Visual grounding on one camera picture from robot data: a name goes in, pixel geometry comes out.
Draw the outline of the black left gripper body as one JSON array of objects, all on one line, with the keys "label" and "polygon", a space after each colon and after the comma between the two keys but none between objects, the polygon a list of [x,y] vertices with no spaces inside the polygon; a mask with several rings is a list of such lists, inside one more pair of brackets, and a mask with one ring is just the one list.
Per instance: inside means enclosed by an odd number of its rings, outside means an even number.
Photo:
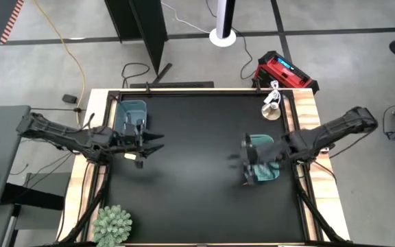
[{"label": "black left gripper body", "polygon": [[126,130],[124,133],[115,133],[114,153],[122,153],[125,158],[137,161],[147,158],[143,148],[143,133],[141,130]]}]

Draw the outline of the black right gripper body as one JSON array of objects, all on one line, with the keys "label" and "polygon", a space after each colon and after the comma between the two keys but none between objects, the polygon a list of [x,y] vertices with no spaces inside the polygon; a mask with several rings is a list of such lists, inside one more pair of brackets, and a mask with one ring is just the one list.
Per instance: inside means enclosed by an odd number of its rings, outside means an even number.
[{"label": "black right gripper body", "polygon": [[287,144],[279,141],[276,143],[262,143],[254,147],[252,163],[280,162],[286,157]]}]

